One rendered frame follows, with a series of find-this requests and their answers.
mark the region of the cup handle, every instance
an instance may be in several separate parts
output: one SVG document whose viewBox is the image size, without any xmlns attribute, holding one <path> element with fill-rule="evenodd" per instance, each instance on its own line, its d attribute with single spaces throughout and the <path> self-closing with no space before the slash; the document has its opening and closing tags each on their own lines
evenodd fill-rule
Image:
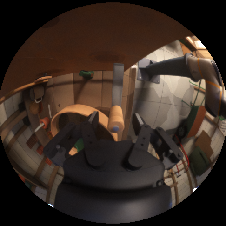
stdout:
<svg viewBox="0 0 226 226">
<path fill-rule="evenodd" d="M 37 101 L 36 99 L 34 99 L 35 100 L 35 102 L 36 103 L 39 103 L 39 102 L 41 102 L 42 101 L 42 98 L 41 98 L 41 100 L 39 100 L 39 101 Z"/>
</svg>

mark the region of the tiled floor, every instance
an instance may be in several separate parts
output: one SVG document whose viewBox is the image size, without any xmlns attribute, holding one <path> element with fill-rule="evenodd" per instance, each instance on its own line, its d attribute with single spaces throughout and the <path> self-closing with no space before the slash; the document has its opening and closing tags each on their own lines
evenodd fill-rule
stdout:
<svg viewBox="0 0 226 226">
<path fill-rule="evenodd" d="M 166 45 L 145 58 L 162 61 L 177 57 L 183 57 L 183 51 L 179 41 Z M 169 135 L 176 129 L 183 119 L 186 119 L 190 107 L 183 103 L 193 100 L 194 89 L 189 79 L 180 76 L 161 75 L 160 83 L 137 80 L 135 83 L 133 110 L 138 113 L 151 128 L 162 127 Z M 137 137 L 130 123 L 128 139 L 135 142 Z"/>
</svg>

